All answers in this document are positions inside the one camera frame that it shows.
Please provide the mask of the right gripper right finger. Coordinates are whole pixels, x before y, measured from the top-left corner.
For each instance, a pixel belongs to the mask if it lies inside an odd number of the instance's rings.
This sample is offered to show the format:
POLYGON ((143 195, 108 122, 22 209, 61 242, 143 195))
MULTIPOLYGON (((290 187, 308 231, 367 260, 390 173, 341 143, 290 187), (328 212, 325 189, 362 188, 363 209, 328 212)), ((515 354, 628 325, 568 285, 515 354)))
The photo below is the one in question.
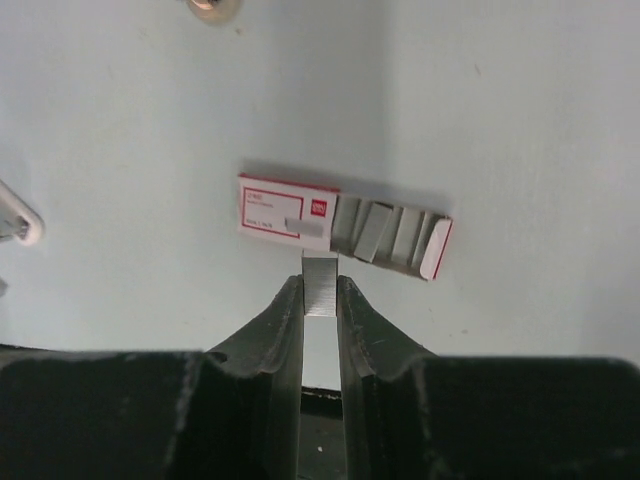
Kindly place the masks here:
POLYGON ((438 356, 337 282, 351 479, 635 479, 639 370, 585 357, 438 356))

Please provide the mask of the red white staples box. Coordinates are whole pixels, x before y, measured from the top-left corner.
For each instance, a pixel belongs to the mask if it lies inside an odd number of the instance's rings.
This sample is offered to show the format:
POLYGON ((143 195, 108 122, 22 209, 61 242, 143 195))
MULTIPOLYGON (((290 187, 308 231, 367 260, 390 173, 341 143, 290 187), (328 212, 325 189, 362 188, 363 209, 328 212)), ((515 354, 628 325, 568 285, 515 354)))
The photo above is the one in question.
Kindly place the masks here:
POLYGON ((424 281, 437 278, 453 219, 335 187, 241 173, 238 231, 335 253, 424 281))

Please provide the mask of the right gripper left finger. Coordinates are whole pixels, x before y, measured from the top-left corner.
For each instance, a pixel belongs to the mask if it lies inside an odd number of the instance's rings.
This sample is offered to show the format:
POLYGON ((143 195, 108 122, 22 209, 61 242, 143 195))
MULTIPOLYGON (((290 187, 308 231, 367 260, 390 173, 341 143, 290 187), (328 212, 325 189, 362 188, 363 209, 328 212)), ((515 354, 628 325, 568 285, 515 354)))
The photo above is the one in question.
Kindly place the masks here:
POLYGON ((303 284, 208 351, 1 350, 5 479, 293 479, 303 284))

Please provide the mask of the long staple strip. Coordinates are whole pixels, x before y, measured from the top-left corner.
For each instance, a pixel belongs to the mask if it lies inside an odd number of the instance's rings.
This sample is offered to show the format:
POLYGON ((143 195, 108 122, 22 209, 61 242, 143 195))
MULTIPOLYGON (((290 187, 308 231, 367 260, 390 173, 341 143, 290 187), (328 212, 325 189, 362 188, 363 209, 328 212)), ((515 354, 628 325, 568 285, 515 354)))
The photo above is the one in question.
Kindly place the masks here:
POLYGON ((304 250, 301 264, 305 315, 308 317, 335 317, 338 256, 331 252, 304 250))

